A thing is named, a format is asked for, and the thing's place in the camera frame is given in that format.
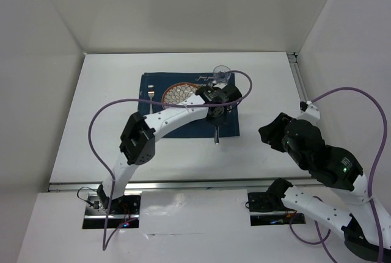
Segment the patterned ceramic plate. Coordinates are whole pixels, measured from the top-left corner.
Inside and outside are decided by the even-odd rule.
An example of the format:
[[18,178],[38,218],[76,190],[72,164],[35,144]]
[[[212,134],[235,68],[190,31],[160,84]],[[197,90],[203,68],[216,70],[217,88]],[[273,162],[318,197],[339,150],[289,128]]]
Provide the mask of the patterned ceramic plate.
[[171,85],[166,89],[161,98],[161,102],[164,103],[163,109],[169,108],[167,104],[179,104],[187,100],[198,89],[198,85],[188,82]]

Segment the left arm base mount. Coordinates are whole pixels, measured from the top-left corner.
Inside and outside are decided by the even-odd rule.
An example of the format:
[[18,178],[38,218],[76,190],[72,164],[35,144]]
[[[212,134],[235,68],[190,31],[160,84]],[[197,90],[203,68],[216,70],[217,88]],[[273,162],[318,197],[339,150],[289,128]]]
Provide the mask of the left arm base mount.
[[[101,203],[97,191],[91,187],[81,187],[77,192],[78,199],[85,203],[82,229],[103,229],[106,219],[106,208]],[[113,202],[108,214],[108,229],[139,227],[141,193],[131,192],[122,197],[119,203]]]

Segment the silver table knife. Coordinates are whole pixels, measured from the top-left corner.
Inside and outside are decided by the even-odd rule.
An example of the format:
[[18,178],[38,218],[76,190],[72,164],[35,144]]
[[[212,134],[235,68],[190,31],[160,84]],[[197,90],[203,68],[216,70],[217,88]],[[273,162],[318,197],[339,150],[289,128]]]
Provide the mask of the silver table knife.
[[214,127],[214,144],[218,145],[220,143],[219,141],[219,126]]

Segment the clear drinking glass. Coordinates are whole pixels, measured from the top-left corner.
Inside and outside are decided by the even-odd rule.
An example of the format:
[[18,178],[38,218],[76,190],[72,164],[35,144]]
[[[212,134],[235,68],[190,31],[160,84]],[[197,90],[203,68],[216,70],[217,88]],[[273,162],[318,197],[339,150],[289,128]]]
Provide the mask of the clear drinking glass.
[[213,70],[212,86],[222,88],[225,87],[230,79],[231,69],[225,65],[216,66]]

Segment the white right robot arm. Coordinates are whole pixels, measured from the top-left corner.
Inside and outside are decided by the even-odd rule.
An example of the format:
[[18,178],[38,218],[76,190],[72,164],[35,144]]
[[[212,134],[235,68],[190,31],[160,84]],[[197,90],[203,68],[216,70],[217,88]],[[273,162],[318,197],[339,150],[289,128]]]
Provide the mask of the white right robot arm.
[[325,143],[316,123],[320,112],[312,102],[301,102],[301,114],[293,118],[280,113],[258,131],[263,143],[287,153],[301,170],[330,188],[347,211],[330,206],[304,193],[291,182],[278,178],[267,192],[269,207],[297,210],[338,235],[357,257],[390,262],[390,214],[368,191],[368,179],[355,156],[346,149]]

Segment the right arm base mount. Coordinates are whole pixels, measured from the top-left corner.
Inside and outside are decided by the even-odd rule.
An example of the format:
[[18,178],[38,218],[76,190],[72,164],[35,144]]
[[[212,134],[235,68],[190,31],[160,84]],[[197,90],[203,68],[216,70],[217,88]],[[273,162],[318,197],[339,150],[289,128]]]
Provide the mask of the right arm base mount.
[[267,192],[248,192],[245,208],[249,210],[251,226],[277,226],[305,224],[305,217],[296,210],[286,208]]

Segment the blue fish placemat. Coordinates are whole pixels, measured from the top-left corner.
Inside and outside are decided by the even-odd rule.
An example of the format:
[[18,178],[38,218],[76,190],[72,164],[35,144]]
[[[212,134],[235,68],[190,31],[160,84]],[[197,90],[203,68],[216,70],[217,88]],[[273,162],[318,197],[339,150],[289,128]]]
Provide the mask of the blue fish placemat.
[[[211,84],[212,81],[213,73],[144,73],[141,76],[141,82],[139,86],[139,99],[150,100],[150,98],[148,97],[148,84],[154,85],[155,95],[153,101],[161,103],[163,93],[171,85],[181,82],[188,82],[196,84],[200,88]],[[138,111],[142,115],[147,115],[149,114],[149,106],[150,104],[147,103],[139,103]],[[227,124],[225,126],[220,127],[219,136],[240,136],[238,109],[234,109],[227,113]],[[174,130],[173,132],[165,135],[164,137],[175,139],[213,138],[214,126],[212,124],[209,124],[205,119],[197,120]]]

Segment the silver fork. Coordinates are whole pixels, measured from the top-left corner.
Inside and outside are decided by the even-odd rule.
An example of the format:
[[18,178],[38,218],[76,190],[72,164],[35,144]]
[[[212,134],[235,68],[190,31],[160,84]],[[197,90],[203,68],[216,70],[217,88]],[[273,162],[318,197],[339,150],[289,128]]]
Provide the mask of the silver fork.
[[[150,102],[153,101],[154,95],[155,95],[154,85],[153,84],[148,84],[148,97],[150,98]],[[150,103],[149,114],[152,114],[152,113],[153,113],[153,104]]]

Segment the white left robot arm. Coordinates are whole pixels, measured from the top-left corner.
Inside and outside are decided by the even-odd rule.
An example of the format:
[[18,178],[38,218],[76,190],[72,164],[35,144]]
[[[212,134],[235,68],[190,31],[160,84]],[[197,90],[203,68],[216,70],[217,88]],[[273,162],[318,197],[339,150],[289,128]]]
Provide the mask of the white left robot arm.
[[155,144],[161,138],[184,125],[197,120],[206,120],[215,126],[224,124],[230,103],[238,103],[242,97],[238,88],[231,84],[201,87],[191,93],[178,107],[159,112],[130,115],[120,135],[119,158],[109,177],[97,190],[98,205],[108,214],[115,213],[124,200],[124,192],[136,169],[151,161]]

